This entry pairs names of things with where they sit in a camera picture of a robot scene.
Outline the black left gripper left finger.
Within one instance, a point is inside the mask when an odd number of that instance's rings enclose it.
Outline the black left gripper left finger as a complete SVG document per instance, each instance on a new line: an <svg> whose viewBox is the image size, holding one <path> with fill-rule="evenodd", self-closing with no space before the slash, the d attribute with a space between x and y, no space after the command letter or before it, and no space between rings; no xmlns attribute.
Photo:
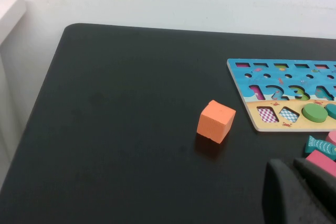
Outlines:
<svg viewBox="0 0 336 224"><path fill-rule="evenodd" d="M265 223L294 223L297 179L293 162L271 159L266 165L262 192Z"/></svg>

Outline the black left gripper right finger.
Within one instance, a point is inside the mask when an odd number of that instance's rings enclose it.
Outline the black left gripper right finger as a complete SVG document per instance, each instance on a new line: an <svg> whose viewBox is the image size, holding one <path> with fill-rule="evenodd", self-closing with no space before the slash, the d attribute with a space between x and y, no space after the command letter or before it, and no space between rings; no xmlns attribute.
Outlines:
<svg viewBox="0 0 336 224"><path fill-rule="evenodd" d="M303 158L293 162L294 223L335 223L335 177Z"/></svg>

